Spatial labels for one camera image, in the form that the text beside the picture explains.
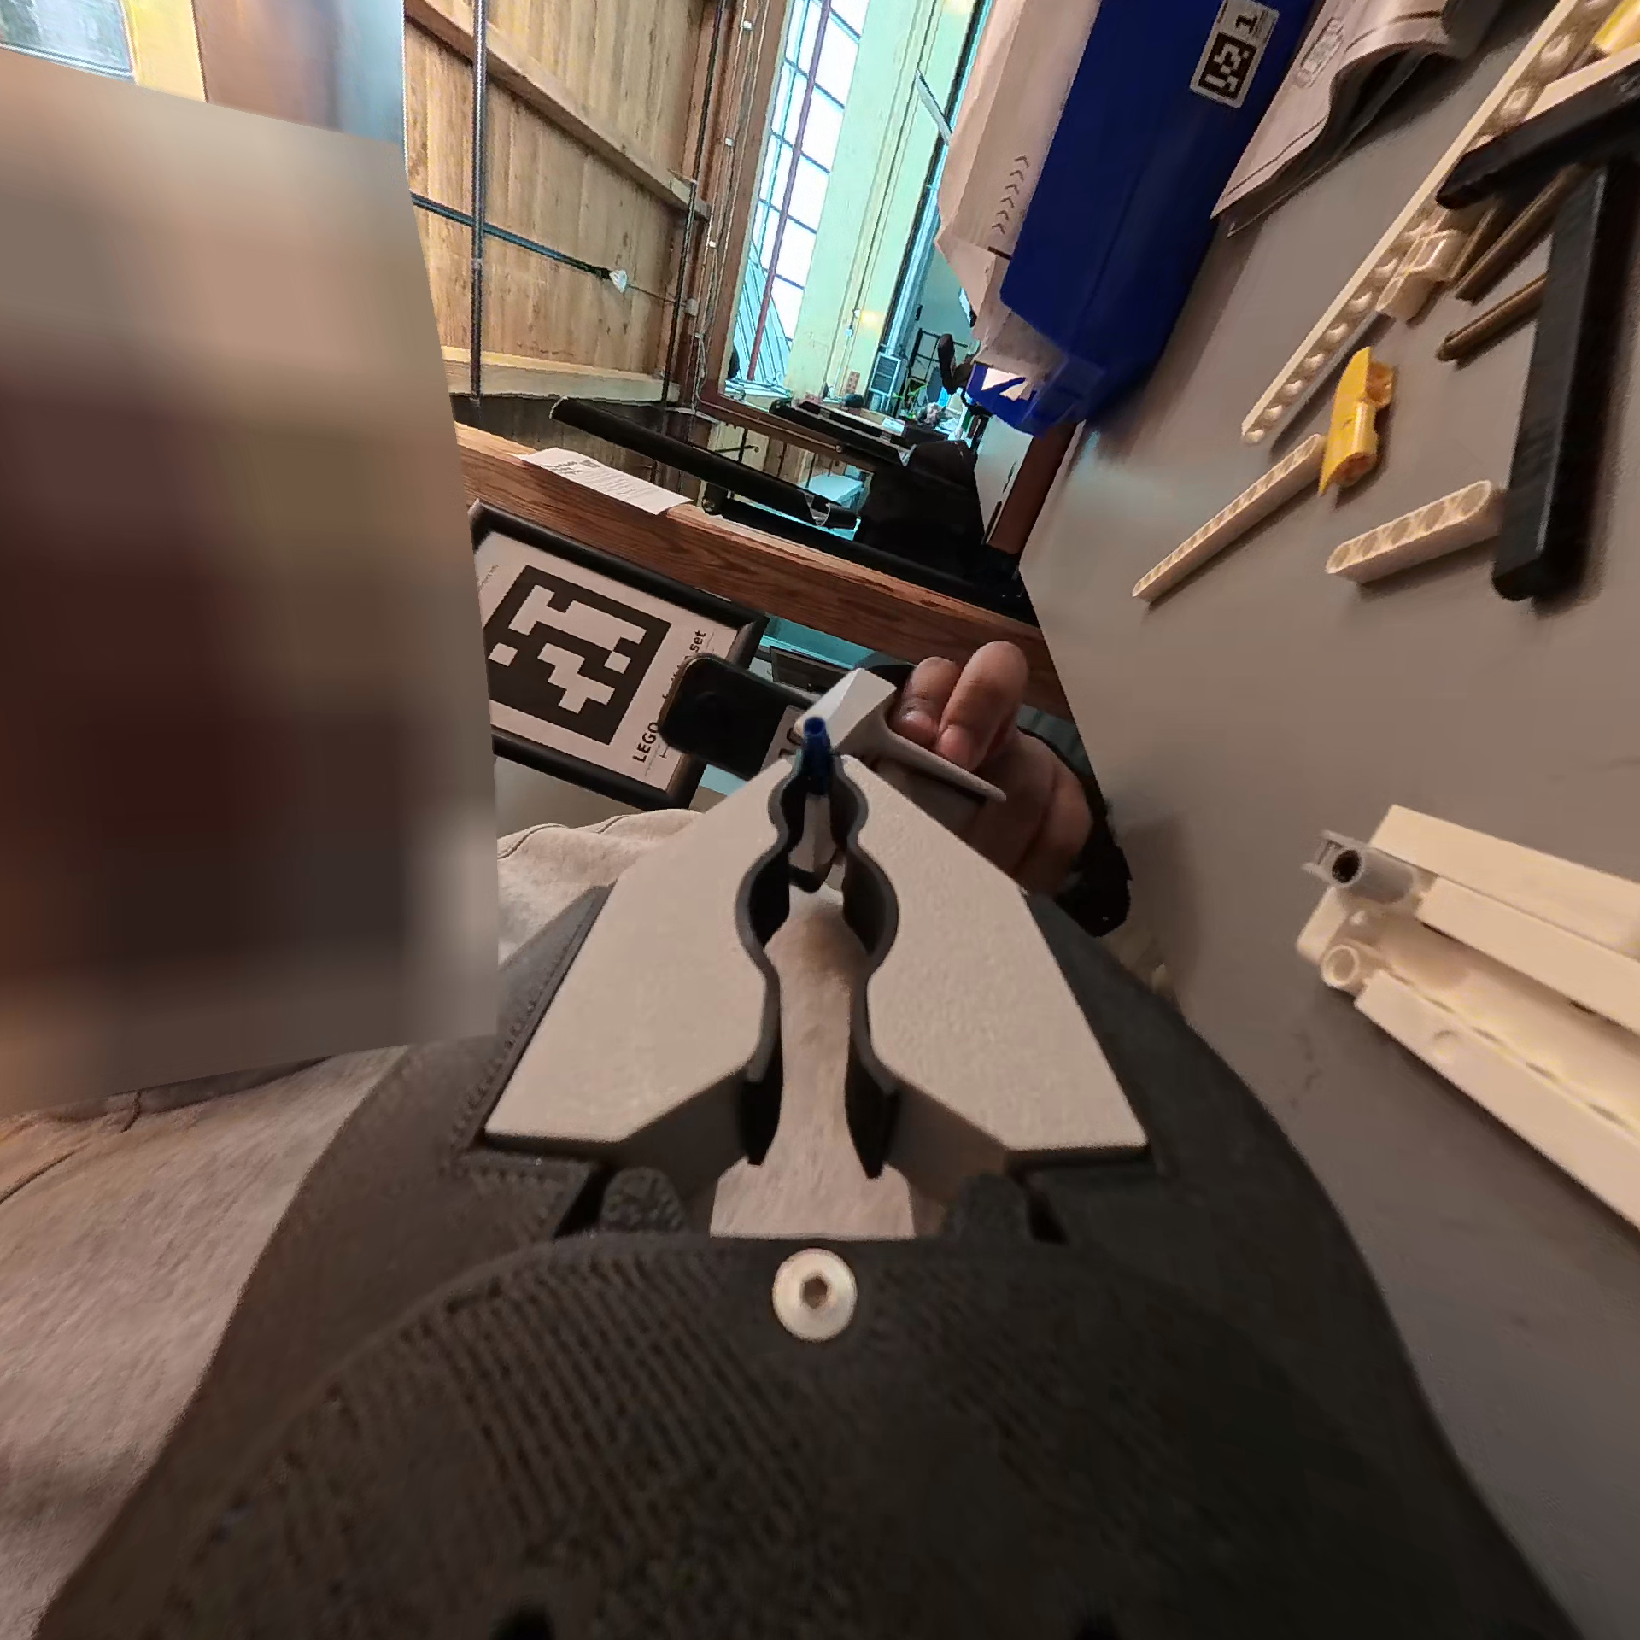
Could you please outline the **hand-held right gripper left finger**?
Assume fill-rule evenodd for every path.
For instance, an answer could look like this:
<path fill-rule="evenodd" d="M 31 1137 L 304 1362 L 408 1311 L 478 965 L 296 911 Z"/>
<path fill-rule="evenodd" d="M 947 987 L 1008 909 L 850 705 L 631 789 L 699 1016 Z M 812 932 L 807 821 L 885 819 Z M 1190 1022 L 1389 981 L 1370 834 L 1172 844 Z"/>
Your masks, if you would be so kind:
<path fill-rule="evenodd" d="M 683 1198 L 768 1157 L 781 1110 L 789 764 L 635 860 L 603 893 L 482 1135 L 652 1167 Z"/>

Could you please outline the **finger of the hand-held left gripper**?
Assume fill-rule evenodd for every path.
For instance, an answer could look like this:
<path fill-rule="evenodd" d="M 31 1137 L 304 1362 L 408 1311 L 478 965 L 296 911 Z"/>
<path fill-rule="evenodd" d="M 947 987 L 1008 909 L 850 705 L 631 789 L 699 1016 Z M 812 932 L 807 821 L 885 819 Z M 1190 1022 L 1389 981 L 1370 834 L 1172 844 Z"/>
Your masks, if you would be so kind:
<path fill-rule="evenodd" d="M 846 850 L 848 831 L 850 807 L 840 797 L 797 797 L 785 856 L 791 885 L 818 891 Z"/>

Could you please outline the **white lego panel assembly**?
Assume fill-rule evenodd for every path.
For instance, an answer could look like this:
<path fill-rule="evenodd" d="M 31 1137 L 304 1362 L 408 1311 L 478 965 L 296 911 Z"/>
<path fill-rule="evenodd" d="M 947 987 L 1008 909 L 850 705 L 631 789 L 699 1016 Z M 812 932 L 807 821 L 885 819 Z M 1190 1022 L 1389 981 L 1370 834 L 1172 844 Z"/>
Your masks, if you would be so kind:
<path fill-rule="evenodd" d="M 1635 881 L 1405 807 L 1305 872 L 1323 985 L 1635 1227 Z"/>

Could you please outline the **white paper bag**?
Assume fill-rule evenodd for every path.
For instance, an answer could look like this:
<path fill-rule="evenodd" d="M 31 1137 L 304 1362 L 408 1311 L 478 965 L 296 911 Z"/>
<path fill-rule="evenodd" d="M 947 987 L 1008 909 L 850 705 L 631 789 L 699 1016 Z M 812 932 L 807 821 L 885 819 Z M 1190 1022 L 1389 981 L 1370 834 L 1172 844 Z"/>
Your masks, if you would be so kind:
<path fill-rule="evenodd" d="M 973 313 L 979 363 L 1035 379 L 1061 361 L 1002 297 L 1096 2 L 994 2 L 973 54 L 938 187 L 936 248 Z"/>

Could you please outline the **slim white lego beam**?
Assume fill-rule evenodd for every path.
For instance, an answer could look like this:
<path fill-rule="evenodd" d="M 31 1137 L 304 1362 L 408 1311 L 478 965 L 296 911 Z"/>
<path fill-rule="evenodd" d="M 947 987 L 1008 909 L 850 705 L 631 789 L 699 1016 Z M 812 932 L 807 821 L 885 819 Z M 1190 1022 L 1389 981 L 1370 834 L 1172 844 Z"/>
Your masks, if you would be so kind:
<path fill-rule="evenodd" d="M 1164 559 L 1155 563 L 1131 588 L 1131 598 L 1141 604 L 1155 604 L 1201 571 L 1227 547 L 1250 535 L 1262 522 L 1319 483 L 1327 438 L 1313 434 L 1301 440 L 1276 465 L 1266 469 L 1258 481 L 1233 496 L 1219 512 L 1203 522 L 1192 535 Z"/>

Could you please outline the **white paper notice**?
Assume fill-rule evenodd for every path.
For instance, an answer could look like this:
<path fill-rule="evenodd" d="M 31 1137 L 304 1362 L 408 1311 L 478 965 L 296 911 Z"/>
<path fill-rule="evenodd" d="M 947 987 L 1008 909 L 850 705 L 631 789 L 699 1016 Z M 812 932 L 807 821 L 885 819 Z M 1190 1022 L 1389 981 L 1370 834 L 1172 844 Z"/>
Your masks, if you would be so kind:
<path fill-rule="evenodd" d="M 640 514 L 664 516 L 687 504 L 685 496 L 676 490 L 625 473 L 576 449 L 553 445 L 525 453 L 521 461 L 594 494 L 601 494 L 607 500 L 635 508 Z"/>

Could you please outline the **person's left hand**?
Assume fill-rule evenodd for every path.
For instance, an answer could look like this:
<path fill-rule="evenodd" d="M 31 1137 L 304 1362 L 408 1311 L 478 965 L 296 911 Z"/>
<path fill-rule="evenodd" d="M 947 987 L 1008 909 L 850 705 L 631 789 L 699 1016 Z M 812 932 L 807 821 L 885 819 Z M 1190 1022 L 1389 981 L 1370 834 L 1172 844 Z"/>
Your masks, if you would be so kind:
<path fill-rule="evenodd" d="M 1094 817 L 1072 770 L 1020 729 L 1026 684 L 1024 653 L 1006 641 L 981 645 L 963 662 L 928 657 L 902 682 L 891 723 L 1002 791 L 967 840 L 1026 891 L 1053 895 L 1071 881 Z"/>

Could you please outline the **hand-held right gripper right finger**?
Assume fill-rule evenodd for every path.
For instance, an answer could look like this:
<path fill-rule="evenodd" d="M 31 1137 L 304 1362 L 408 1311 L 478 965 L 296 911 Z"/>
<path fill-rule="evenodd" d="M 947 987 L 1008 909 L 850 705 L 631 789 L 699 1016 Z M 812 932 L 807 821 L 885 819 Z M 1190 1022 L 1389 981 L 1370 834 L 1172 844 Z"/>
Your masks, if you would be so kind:
<path fill-rule="evenodd" d="M 863 1173 L 949 1206 L 971 1178 L 1141 1157 L 1141 1122 L 1020 887 L 869 768 L 842 768 L 832 797 L 863 954 L 844 1075 Z"/>

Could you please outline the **wooden post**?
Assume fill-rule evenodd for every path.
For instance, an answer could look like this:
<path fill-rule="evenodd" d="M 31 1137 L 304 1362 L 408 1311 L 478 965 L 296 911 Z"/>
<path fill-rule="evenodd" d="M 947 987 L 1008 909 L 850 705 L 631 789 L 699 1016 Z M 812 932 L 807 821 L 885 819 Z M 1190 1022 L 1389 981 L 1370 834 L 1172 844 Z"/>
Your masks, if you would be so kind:
<path fill-rule="evenodd" d="M 930 655 L 967 658 L 981 645 L 1012 643 L 1026 658 L 1026 703 L 1059 719 L 1072 717 L 1049 649 L 1033 625 L 875 567 L 715 518 L 691 502 L 646 514 L 547 471 L 529 461 L 519 443 L 463 422 L 453 426 L 453 438 L 470 502 L 488 502 L 699 592 L 900 660 Z"/>

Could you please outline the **plain black lego beam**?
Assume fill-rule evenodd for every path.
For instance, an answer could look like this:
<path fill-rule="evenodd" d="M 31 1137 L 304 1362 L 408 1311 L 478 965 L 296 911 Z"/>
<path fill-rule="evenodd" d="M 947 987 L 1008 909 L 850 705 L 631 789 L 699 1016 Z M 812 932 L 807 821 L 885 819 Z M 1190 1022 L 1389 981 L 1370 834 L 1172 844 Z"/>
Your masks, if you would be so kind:
<path fill-rule="evenodd" d="M 1624 185 L 1618 164 L 1581 176 L 1559 209 L 1536 313 L 1510 453 L 1491 588 L 1506 602 L 1555 598 L 1581 574 L 1592 467 L 1606 416 L 1598 330 L 1620 271 Z"/>

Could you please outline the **framed marker sign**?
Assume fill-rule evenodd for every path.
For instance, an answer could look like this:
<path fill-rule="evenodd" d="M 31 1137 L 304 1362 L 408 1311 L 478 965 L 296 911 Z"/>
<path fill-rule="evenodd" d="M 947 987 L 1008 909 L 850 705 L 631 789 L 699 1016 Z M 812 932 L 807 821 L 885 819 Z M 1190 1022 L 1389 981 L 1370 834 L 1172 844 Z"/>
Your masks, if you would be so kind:
<path fill-rule="evenodd" d="M 748 666 L 768 615 L 492 502 L 466 520 L 494 756 L 627 809 L 685 809 L 707 764 L 666 745 L 662 707 L 695 658 Z"/>

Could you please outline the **yellow lego panel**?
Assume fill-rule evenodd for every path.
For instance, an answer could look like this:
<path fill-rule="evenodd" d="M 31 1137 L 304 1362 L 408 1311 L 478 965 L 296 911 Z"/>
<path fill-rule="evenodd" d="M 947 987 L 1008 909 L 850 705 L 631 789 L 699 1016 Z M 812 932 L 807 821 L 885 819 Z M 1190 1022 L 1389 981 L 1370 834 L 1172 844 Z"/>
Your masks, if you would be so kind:
<path fill-rule="evenodd" d="M 1329 408 L 1319 494 L 1348 488 L 1375 469 L 1381 455 L 1377 420 L 1389 408 L 1395 385 L 1397 369 L 1372 346 L 1348 357 Z"/>

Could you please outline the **long white lego beam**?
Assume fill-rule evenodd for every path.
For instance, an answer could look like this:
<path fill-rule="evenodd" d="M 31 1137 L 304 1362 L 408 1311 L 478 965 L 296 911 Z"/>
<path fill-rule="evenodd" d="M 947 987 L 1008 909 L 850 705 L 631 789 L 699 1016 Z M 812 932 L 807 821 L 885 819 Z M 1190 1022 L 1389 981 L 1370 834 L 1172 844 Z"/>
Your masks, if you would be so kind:
<path fill-rule="evenodd" d="M 1411 191 L 1397 217 L 1370 246 L 1356 271 L 1344 279 L 1338 293 L 1311 322 L 1301 344 L 1250 404 L 1239 428 L 1244 443 L 1268 442 L 1360 322 L 1381 313 L 1383 291 L 1416 258 L 1420 240 L 1428 234 L 1454 232 L 1448 223 L 1450 209 L 1438 207 L 1436 195 L 1458 162 L 1479 148 L 1485 139 L 1522 125 L 1544 90 L 1579 64 L 1618 8 L 1614 2 L 1551 6 L 1424 180 Z"/>

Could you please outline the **blue plastic bin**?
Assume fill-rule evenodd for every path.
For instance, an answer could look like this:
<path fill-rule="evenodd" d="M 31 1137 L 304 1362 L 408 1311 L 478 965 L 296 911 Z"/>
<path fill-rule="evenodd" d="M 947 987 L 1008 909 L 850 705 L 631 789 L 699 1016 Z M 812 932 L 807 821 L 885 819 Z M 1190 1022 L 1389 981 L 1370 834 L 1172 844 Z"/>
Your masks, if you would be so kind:
<path fill-rule="evenodd" d="M 1102 2 L 1002 297 L 1061 361 L 979 363 L 965 393 L 1014 430 L 1096 420 L 1157 363 L 1213 209 L 1291 66 L 1311 4 Z"/>

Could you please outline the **thick white lego block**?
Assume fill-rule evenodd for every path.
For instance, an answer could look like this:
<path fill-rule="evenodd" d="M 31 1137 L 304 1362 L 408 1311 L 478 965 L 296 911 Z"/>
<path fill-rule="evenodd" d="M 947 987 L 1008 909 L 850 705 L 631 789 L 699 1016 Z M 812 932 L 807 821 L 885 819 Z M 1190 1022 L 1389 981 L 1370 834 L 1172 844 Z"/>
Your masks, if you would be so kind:
<path fill-rule="evenodd" d="M 1434 293 L 1450 283 L 1469 246 L 1471 228 L 1428 225 L 1397 262 L 1373 299 L 1372 311 L 1395 322 L 1413 322 Z"/>

